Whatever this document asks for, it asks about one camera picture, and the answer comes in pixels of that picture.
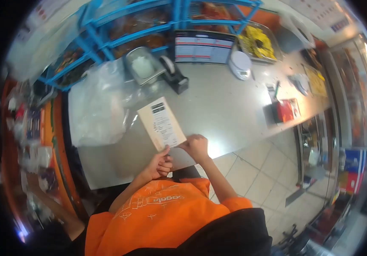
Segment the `orange t-shirt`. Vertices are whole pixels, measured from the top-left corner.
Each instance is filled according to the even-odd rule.
[[[221,204],[209,200],[204,178],[151,181],[113,214],[92,215],[85,255],[123,255],[137,248],[176,248],[206,224],[231,212],[251,208],[243,197]]]

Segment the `yellow food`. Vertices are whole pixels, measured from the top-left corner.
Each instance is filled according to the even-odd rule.
[[[246,45],[246,49],[254,53],[258,58],[265,56],[276,59],[273,54],[272,43],[261,29],[247,26],[243,31],[243,35],[239,35],[239,39]]]

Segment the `tiled floor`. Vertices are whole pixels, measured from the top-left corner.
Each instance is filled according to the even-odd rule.
[[[254,207],[264,210],[273,244],[278,243],[283,238],[282,232],[290,231],[293,224],[297,225],[300,233],[323,207],[323,199],[308,193],[285,207],[286,198],[297,190],[297,153],[293,129],[216,158],[214,162],[238,195],[250,199]],[[197,165],[197,169],[202,177],[207,178],[200,166]],[[327,183],[316,183],[311,192],[325,195]],[[219,203],[212,187],[210,198]]]

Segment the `blue metal shelf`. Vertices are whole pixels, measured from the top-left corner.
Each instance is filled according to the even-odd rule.
[[[158,48],[155,48],[155,49],[152,49],[151,52],[159,52],[159,51],[162,51],[162,50],[166,50],[168,49],[169,46],[161,46],[161,47],[158,47]]]
[[[188,24],[193,25],[227,25],[229,28],[229,31],[232,34],[239,35],[242,30],[247,26],[248,21],[252,18],[252,16],[257,12],[259,9],[259,6],[262,4],[261,1],[248,1],[248,0],[212,0],[212,1],[206,1],[206,2],[212,2],[212,3],[222,3],[225,5],[233,6],[232,12],[236,12],[236,16],[238,20],[193,20],[190,18],[190,14],[199,14],[199,11],[196,9],[193,9],[191,7],[191,2],[205,2],[204,0],[184,0],[183,3],[183,11],[182,11],[182,23],[181,28],[186,29]],[[238,5],[247,6],[251,8],[250,13],[245,16],[242,11],[237,7]]]
[[[103,62],[102,59],[99,58],[99,56],[95,53],[95,51],[89,45],[88,42],[91,42],[91,39],[86,40],[86,39],[83,39],[81,36],[78,36],[77,38],[75,38],[75,40],[67,47],[64,53],[67,51],[76,50],[77,48],[81,48],[84,51],[84,53],[80,56],[80,58],[68,64],[68,66],[66,66],[63,70],[55,74],[55,70],[63,62],[63,55],[60,56],[54,64],[50,65],[47,68],[46,76],[42,75],[38,78],[38,80],[42,81],[45,84],[51,85],[52,87],[55,87],[59,90],[68,90],[71,86],[76,84],[77,82],[72,83],[71,85],[62,87],[57,84],[57,80],[62,78],[65,74],[72,71],[76,67],[78,67],[80,64],[88,61],[89,59],[93,60],[97,64],[101,64]]]
[[[136,32],[136,33],[132,33],[130,35],[126,35],[126,36],[123,36],[123,37],[121,37],[119,39],[116,39],[112,42],[109,42],[107,44],[107,46],[109,46],[111,48],[114,48],[114,47],[117,47],[121,44],[127,43],[129,41],[141,38],[143,36],[148,36],[148,35],[153,34],[153,33],[166,31],[166,30],[171,28],[171,25],[172,25],[171,23],[167,23],[165,25],[155,26],[155,27],[152,27],[152,28],[148,28],[148,29]]]
[[[126,0],[114,0],[104,6],[101,6],[101,4],[102,0],[92,0],[85,11],[81,24],[109,60],[115,59],[110,48],[152,33],[158,33],[171,28],[178,29],[179,27],[181,0],[144,0],[133,4],[127,4]],[[111,25],[109,22],[131,13],[167,4],[172,5],[171,21],[169,23],[154,26],[130,35],[124,35],[113,41],[110,40],[108,32]]]
[[[97,0],[93,0],[87,7],[84,18],[81,22],[83,26],[93,23],[98,28],[99,26],[108,23],[122,16],[139,12],[142,10],[154,8],[161,5],[171,4],[172,0],[144,0],[137,3],[123,6],[120,0],[112,1],[104,7],[97,8]]]
[[[248,1],[248,0],[191,0],[191,2],[211,2],[211,3],[221,3],[221,4],[235,4],[235,5],[243,5],[243,6],[252,6],[253,4],[262,4],[262,1]]]

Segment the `paper receipt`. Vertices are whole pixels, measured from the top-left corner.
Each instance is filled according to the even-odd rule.
[[[165,109],[163,102],[154,104],[151,106],[152,115],[154,116],[153,129],[156,133],[159,133],[163,140],[163,145],[169,145],[175,147],[178,145],[178,139],[174,132],[171,119],[168,112]]]

